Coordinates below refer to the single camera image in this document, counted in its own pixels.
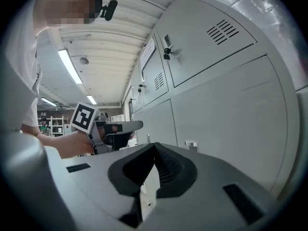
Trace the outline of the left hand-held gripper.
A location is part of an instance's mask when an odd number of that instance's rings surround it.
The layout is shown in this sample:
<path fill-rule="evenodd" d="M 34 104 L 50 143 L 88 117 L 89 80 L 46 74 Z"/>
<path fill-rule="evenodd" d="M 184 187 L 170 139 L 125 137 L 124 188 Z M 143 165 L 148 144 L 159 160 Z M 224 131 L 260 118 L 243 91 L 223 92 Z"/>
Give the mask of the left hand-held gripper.
<path fill-rule="evenodd" d="M 93 146 L 94 154 L 119 151 L 127 146 L 132 132 L 143 128 L 142 121 L 108 122 L 105 112 L 97 107 L 78 102 L 70 125 L 86 133 Z M 105 142 L 100 130 L 105 125 Z"/>

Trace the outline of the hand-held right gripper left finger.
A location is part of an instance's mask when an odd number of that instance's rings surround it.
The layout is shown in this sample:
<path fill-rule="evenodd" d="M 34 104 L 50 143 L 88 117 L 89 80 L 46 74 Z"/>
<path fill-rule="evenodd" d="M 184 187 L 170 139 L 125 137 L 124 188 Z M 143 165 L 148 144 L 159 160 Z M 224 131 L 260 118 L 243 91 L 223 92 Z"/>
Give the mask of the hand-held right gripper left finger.
<path fill-rule="evenodd" d="M 44 225 L 49 231 L 154 231 L 151 213 L 140 221 L 140 192 L 119 193 L 109 180 L 109 167 L 122 158 L 151 148 L 143 144 L 117 152 L 61 159 L 58 151 L 46 146 L 49 196 L 45 203 Z"/>

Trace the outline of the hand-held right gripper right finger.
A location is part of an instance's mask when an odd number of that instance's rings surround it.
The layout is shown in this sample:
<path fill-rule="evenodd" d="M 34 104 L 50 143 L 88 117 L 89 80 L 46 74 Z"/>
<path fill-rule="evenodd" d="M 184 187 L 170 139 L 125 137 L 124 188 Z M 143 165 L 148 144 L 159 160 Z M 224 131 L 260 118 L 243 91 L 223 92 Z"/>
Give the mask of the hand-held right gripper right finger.
<path fill-rule="evenodd" d="M 141 231 L 258 231 L 279 205 L 231 164 L 167 144 L 154 144 L 160 175 L 156 205 Z"/>

